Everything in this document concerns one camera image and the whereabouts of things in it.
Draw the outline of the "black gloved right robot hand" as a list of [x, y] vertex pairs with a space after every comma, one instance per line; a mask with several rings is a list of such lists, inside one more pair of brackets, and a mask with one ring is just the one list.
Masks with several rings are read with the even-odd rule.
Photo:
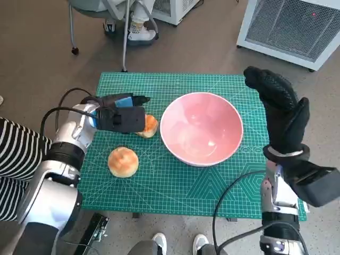
[[291, 83], [270, 70], [249, 66], [243, 74], [245, 84], [258, 92], [265, 108], [270, 147], [280, 154], [303, 150], [310, 118], [308, 98], [298, 99]]

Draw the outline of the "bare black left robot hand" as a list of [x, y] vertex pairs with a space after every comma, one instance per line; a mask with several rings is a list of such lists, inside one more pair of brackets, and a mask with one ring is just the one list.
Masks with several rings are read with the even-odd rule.
[[107, 107], [142, 106], [150, 99], [147, 96], [134, 96], [133, 93], [118, 93], [101, 97], [103, 105]]

